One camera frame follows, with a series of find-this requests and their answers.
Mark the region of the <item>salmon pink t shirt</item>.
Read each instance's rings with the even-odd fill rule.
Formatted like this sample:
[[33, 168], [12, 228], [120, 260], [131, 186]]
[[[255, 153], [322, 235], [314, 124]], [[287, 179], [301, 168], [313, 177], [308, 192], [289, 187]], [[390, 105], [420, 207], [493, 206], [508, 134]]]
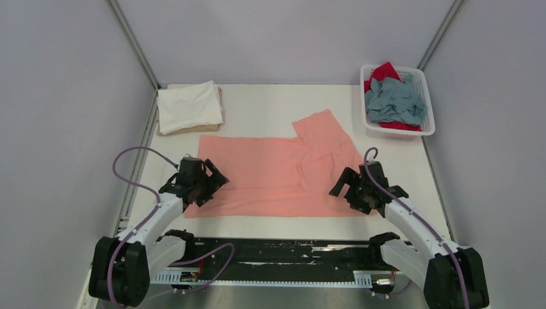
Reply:
[[330, 196], [345, 168], [362, 156], [328, 109], [293, 122], [294, 138], [203, 135], [198, 157], [229, 179], [187, 218], [217, 216], [345, 217], [360, 213]]

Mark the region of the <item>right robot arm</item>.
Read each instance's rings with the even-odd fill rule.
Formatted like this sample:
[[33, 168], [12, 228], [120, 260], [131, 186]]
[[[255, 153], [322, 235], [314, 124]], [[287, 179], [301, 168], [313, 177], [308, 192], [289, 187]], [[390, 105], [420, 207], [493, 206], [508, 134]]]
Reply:
[[350, 207], [369, 214], [377, 211], [406, 237], [380, 234], [379, 244], [368, 250], [375, 268], [391, 265], [423, 292], [429, 308], [487, 308], [489, 292], [481, 255], [472, 247], [450, 240], [426, 220], [400, 186], [390, 186], [380, 162], [367, 161], [355, 171], [347, 167], [330, 190], [344, 195]]

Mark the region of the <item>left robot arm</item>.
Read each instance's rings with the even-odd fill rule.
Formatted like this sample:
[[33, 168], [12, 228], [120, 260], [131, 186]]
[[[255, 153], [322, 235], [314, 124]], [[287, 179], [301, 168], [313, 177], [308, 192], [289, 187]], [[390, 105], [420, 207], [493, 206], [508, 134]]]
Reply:
[[167, 267], [188, 267], [196, 261], [195, 237], [185, 230], [168, 230], [188, 206], [202, 206], [229, 179], [210, 159], [182, 158], [177, 172], [157, 191], [156, 201], [134, 227], [95, 245], [89, 295], [120, 307], [138, 306], [152, 278]]

